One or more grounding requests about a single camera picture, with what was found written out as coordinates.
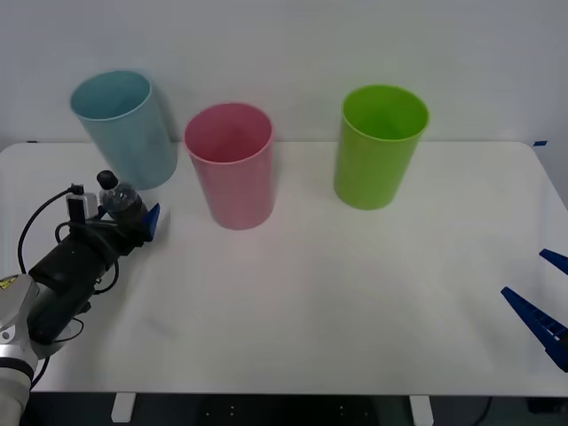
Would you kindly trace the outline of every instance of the black cable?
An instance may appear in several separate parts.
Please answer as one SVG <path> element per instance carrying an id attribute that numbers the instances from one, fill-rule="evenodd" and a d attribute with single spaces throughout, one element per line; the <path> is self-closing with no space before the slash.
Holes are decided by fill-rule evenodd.
<path id="1" fill-rule="evenodd" d="M 487 415 L 489 414 L 489 409 L 491 408 L 491 404 L 493 403 L 493 397 L 488 397 L 487 398 L 487 403 L 485 404 L 485 408 L 483 409 L 483 412 L 481 413 L 481 415 L 477 418 L 477 420 L 475 420 L 471 426 L 479 426 L 483 420 L 485 420 L 485 418 L 487 417 Z"/>
<path id="2" fill-rule="evenodd" d="M 39 373 L 37 374 L 37 376 L 35 377 L 34 380 L 32 380 L 32 384 L 29 387 L 30 390 L 34 389 L 35 386 L 37 385 L 37 383 L 42 380 L 43 375 L 45 374 L 45 370 L 47 370 L 47 366 L 50 363 L 50 357 L 47 357 L 46 359 L 43 360 L 43 365 L 42 365 L 42 369 L 39 370 Z"/>
<path id="3" fill-rule="evenodd" d="M 76 227 L 86 230 L 87 232 L 91 233 L 91 235 L 99 239 L 99 241 L 103 243 L 106 249 L 109 250 L 111 253 L 113 253 L 113 256 L 116 256 L 118 258 L 119 255 L 115 252 L 114 248 L 108 243 L 107 240 L 105 240 L 105 238 L 101 234 L 99 234 L 97 231 L 95 231 L 94 229 L 90 228 L 87 225 L 77 224 L 75 222 L 64 222 L 62 224 L 57 225 L 57 227 L 55 228 L 55 240 L 57 240 L 57 243 L 61 242 L 61 237 L 59 236 L 59 232 L 61 231 L 61 228 L 63 228 L 64 226 L 69 226 L 69 228 Z M 118 277 L 120 274 L 118 267 L 118 260 L 115 260 L 113 265 L 114 265 L 113 282 L 111 282 L 108 287 L 103 288 L 102 290 L 95 290 L 93 295 L 102 295 L 103 293 L 106 293 L 108 290 L 114 287 L 114 285 L 118 282 Z"/>
<path id="4" fill-rule="evenodd" d="M 116 285 L 116 283 L 118 282 L 118 275 L 119 275 L 119 271 L 118 271 L 118 260 L 114 261 L 114 278 L 113 278 L 113 282 L 111 282 L 109 284 L 108 287 L 103 288 L 102 290 L 95 290 L 95 292 L 93 293 L 93 295 L 102 295 L 103 293 L 106 293 L 108 290 L 110 290 L 112 287 L 114 287 Z"/>
<path id="5" fill-rule="evenodd" d="M 52 196 L 48 201 L 46 201 L 44 204 L 42 204 L 39 207 L 39 209 L 37 209 L 35 211 L 35 213 L 31 216 L 31 218 L 26 223 L 26 226 L 24 226 L 24 229 L 22 230 L 21 235 L 20 235 L 20 240 L 18 241 L 18 263 L 20 263 L 21 273 L 26 273 L 26 266 L 24 265 L 23 249 L 24 249 L 24 240 L 26 239 L 26 235 L 28 234 L 29 228 L 34 223 L 34 221 L 39 216 L 39 214 L 42 211 L 44 211 L 47 206 L 52 204 L 57 199 L 61 198 L 63 195 L 66 195 L 68 193 L 72 193 L 72 191 L 73 191 L 72 188 L 68 188 L 65 191 L 58 193 L 57 195 Z"/>
<path id="6" fill-rule="evenodd" d="M 79 335 L 83 332 L 83 329 L 85 328 L 85 323 L 82 322 L 80 319 L 78 318 L 72 318 L 72 320 L 77 321 L 79 324 L 81 324 L 81 329 L 77 332 L 76 335 L 72 336 L 72 337 L 67 337 L 65 339 L 61 339 L 61 340 L 54 340 L 53 343 L 64 343 L 64 342 L 69 342 L 70 340 L 75 339 L 76 337 L 79 337 Z"/>

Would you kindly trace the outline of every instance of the tabletop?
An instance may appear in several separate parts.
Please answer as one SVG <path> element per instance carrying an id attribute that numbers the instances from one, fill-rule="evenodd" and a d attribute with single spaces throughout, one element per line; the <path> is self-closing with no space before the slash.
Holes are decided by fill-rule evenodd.
<path id="1" fill-rule="evenodd" d="M 154 242 L 121 259 L 84 332 L 38 391 L 568 396 L 568 377 L 500 294 L 568 324 L 568 212 L 530 147 L 419 144 L 394 202 L 333 191 L 336 143 L 275 144 L 276 202 L 262 225 L 210 217 L 182 146 Z M 16 273 L 29 216 L 69 186 L 97 192 L 92 144 L 0 153 L 0 273 Z M 67 220 L 58 201 L 24 246 L 30 268 Z M 105 277 L 106 282 L 112 277 Z"/>

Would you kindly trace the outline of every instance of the green cup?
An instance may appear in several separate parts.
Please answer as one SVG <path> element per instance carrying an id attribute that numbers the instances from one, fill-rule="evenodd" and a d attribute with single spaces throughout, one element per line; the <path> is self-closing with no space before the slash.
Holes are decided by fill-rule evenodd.
<path id="1" fill-rule="evenodd" d="M 370 85 L 345 98 L 342 117 L 335 192 L 356 209 L 384 207 L 428 125 L 428 108 L 410 91 Z"/>

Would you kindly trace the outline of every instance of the plastic cup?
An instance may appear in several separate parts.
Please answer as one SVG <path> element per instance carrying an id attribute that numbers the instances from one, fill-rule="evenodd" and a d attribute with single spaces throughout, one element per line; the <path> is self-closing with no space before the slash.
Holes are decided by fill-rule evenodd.
<path id="1" fill-rule="evenodd" d="M 356 209 L 384 207 L 428 125 L 428 108 L 410 91 L 370 85 L 345 98 L 342 116 L 335 192 Z"/>
<path id="2" fill-rule="evenodd" d="M 71 109 L 121 181 L 152 189 L 176 170 L 176 152 L 152 84 L 143 75 L 96 75 L 75 89 Z"/>
<path id="3" fill-rule="evenodd" d="M 249 229 L 272 213 L 272 124 L 239 103 L 212 106 L 185 128 L 185 144 L 211 216 L 223 227 Z"/>

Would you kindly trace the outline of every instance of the cup rim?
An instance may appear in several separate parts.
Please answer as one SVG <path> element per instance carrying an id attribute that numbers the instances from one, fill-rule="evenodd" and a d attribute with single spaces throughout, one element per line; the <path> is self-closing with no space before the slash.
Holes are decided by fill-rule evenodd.
<path id="1" fill-rule="evenodd" d="M 197 117 L 199 117 L 200 115 L 209 112 L 213 108 L 222 107 L 222 106 L 229 106 L 229 105 L 240 105 L 240 106 L 245 106 L 245 107 L 248 107 L 248 108 L 255 109 L 257 112 L 259 112 L 268 121 L 268 123 L 270 124 L 270 135 L 268 136 L 268 139 L 266 140 L 266 143 L 264 144 L 264 146 L 262 148 L 260 148 L 258 151 L 256 151 L 254 154 L 252 154 L 252 155 L 250 155 L 246 158 L 243 158 L 241 160 L 237 160 L 235 162 L 213 162 L 211 160 L 206 160 L 205 158 L 202 158 L 197 154 L 194 154 L 193 151 L 190 149 L 190 147 L 187 145 L 187 136 L 186 136 L 187 128 L 189 127 L 191 122 L 193 120 L 195 120 Z M 199 113 L 197 113 L 197 115 L 187 123 L 187 125 L 185 126 L 185 130 L 184 130 L 184 146 L 185 146 L 185 149 L 187 150 L 187 152 L 189 153 L 189 155 L 192 156 L 194 159 L 199 160 L 199 162 L 204 162 L 206 164 L 212 164 L 212 165 L 216 165 L 216 166 L 232 166 L 234 164 L 239 164 L 241 162 L 247 162 L 248 160 L 251 160 L 251 159 L 257 157 L 258 155 L 260 155 L 261 153 L 263 153 L 272 144 L 273 136 L 274 136 L 274 126 L 272 125 L 272 120 L 262 109 L 254 106 L 254 105 L 247 104 L 246 102 L 222 102 L 220 104 L 208 106 L 207 108 L 205 108 L 202 111 L 200 111 Z"/>
<path id="2" fill-rule="evenodd" d="M 146 97 L 144 98 L 144 100 L 142 102 L 140 102 L 135 108 L 131 109 L 129 112 L 124 113 L 124 114 L 120 114 L 120 115 L 116 115 L 114 117 L 108 117 L 108 118 L 89 118 L 89 117 L 85 117 L 84 115 L 80 115 L 78 114 L 75 109 L 73 108 L 73 96 L 79 91 L 79 89 L 81 89 L 86 83 L 90 82 L 91 80 L 94 80 L 95 78 L 99 78 L 102 75 L 109 75 L 109 74 L 114 74 L 114 73 L 127 73 L 127 74 L 134 74 L 137 75 L 139 77 L 142 77 L 144 80 L 146 80 L 146 82 L 148 83 L 148 85 L 150 86 L 150 90 L 148 91 L 148 94 L 146 95 Z M 152 96 L 152 94 L 154 93 L 154 85 L 152 84 L 152 82 L 143 74 L 137 73 L 136 71 L 132 71 L 129 69 L 115 69 L 113 71 L 106 71 L 105 73 L 99 73 L 96 74 L 92 77 L 89 77 L 86 80 L 83 80 L 77 87 L 75 87 L 75 89 L 73 90 L 73 92 L 71 93 L 71 97 L 69 98 L 69 107 L 71 108 L 71 111 L 73 111 L 73 113 L 79 117 L 82 120 L 85 120 L 87 122 L 111 122 L 112 120 L 118 120 L 120 118 L 125 117 L 126 115 L 132 114 L 135 111 L 138 111 Z"/>
<path id="3" fill-rule="evenodd" d="M 422 128 L 419 131 L 417 131 L 414 135 L 408 136 L 406 138 L 397 138 L 397 139 L 377 138 L 375 136 L 367 135 L 365 132 L 357 129 L 353 124 L 351 124 L 349 122 L 349 120 L 347 120 L 347 117 L 345 116 L 345 102 L 347 101 L 347 98 L 349 96 L 357 93 L 358 91 L 364 91 L 364 90 L 372 88 L 372 87 L 388 87 L 390 89 L 396 89 L 397 91 L 403 91 L 404 93 L 411 95 L 416 101 L 418 101 L 418 103 L 422 104 L 422 106 L 424 107 L 424 110 L 426 111 L 426 121 L 425 121 L 424 125 L 422 126 Z M 341 116 L 342 116 L 343 122 L 345 122 L 353 131 L 358 133 L 360 136 L 363 136 L 364 138 L 368 138 L 368 139 L 372 139 L 372 140 L 377 140 L 377 141 L 380 141 L 380 142 L 389 142 L 389 143 L 391 143 L 391 142 L 392 143 L 405 142 L 409 139 L 413 139 L 413 138 L 416 138 L 417 136 L 420 136 L 426 130 L 426 128 L 428 127 L 428 124 L 430 122 L 430 111 L 429 111 L 428 107 L 426 106 L 426 104 L 424 103 L 424 101 L 422 99 L 418 98 L 418 96 L 413 94 L 411 91 L 408 91 L 407 89 L 404 89 L 400 86 L 396 86 L 396 85 L 392 85 L 392 84 L 367 84 L 365 86 L 360 86 L 357 89 L 350 91 L 347 94 L 347 96 L 345 97 L 345 99 L 343 100 L 343 103 L 341 104 Z"/>

